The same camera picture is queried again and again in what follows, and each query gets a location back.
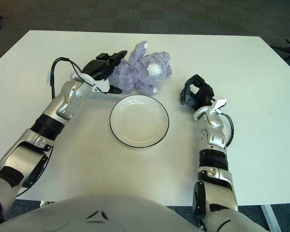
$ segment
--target stuffed toy ear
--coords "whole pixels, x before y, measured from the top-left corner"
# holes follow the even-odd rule
[[[142,41],[138,43],[130,54],[129,61],[128,61],[129,64],[133,65],[136,62],[140,61],[140,59],[145,55],[147,47],[148,47],[148,44],[146,41]]]

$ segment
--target silver arm segment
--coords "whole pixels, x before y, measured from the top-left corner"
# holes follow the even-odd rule
[[[194,113],[199,129],[199,181],[195,184],[193,210],[200,228],[210,232],[266,231],[238,212],[232,174],[228,169],[226,137],[221,108],[226,99],[213,97],[211,106]]]
[[[100,86],[99,89],[105,92],[110,88],[108,80],[92,79],[92,85]],[[91,92],[97,91],[80,80],[66,82],[61,92],[50,102],[35,124],[30,129],[26,129],[2,157],[0,218],[12,206],[21,187],[29,188],[35,183],[48,159],[46,153],[49,153],[57,136]]]

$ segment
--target white table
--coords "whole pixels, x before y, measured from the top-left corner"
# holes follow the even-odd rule
[[[92,94],[56,140],[38,183],[20,199],[60,201],[83,194],[132,194],[163,205],[191,205],[199,154],[193,111],[179,103],[198,73],[228,99],[235,135],[228,148],[239,205],[290,203],[290,67],[259,37],[29,31],[0,59],[0,157],[48,105],[49,70],[57,57],[83,67],[148,41],[167,51],[173,75],[155,98],[170,117],[166,137],[147,149],[121,144],[109,114],[121,95]],[[56,94],[72,68],[56,67]]]

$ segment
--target robot forearm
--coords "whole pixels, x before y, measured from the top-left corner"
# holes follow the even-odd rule
[[[55,139],[88,95],[92,92],[121,93],[121,89],[109,85],[107,77],[126,53],[127,51],[121,51],[112,56],[102,53],[88,63],[82,73],[72,75],[72,80],[63,85],[61,92],[50,102],[34,125],[25,130],[2,157],[0,219],[13,204],[21,187],[30,188],[39,178],[48,160],[46,153],[52,149]]]
[[[0,214],[4,215],[13,204],[21,187],[31,187],[48,160],[47,152],[55,144],[69,119],[76,113],[91,87],[83,87],[83,97],[77,99],[74,92],[87,85],[79,81],[68,81],[35,121],[26,129],[16,143],[0,160]]]
[[[190,91],[190,85],[199,88]],[[226,99],[215,97],[212,88],[198,75],[190,78],[180,95],[182,104],[192,107],[193,117],[199,130],[199,172],[193,191],[193,211],[199,219],[200,228],[213,232],[265,231],[238,212],[232,175],[227,161],[227,146],[230,144],[223,133],[221,108]],[[231,128],[233,123],[228,115]]]

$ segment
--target white plush nose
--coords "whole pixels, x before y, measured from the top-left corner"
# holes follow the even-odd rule
[[[147,67],[147,72],[149,76],[157,76],[161,73],[161,67],[156,63],[151,63]]]

